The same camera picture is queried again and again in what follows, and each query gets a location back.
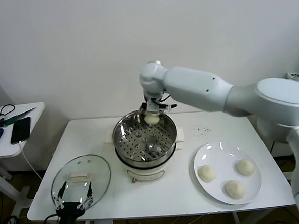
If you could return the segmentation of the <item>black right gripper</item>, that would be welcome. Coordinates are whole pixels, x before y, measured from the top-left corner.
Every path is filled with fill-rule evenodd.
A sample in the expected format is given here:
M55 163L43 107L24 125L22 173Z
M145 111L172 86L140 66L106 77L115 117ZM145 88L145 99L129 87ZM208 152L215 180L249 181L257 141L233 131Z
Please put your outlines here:
M163 117L167 110L167 105L161 102L163 95L164 92L153 94L153 96L149 96L148 94L144 95L146 103L140 106L140 112L143 117L145 117L147 113L158 114L160 119Z

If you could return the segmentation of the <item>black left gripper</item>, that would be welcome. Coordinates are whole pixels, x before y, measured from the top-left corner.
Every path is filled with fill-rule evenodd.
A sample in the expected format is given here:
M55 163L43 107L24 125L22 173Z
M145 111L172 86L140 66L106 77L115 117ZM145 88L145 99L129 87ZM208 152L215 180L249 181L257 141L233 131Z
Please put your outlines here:
M91 207L93 201L92 184L89 183L86 198L81 202L64 202L62 200L66 182L59 189L57 195L53 194L56 214L60 218L59 224L76 224L77 218L83 216L85 209Z

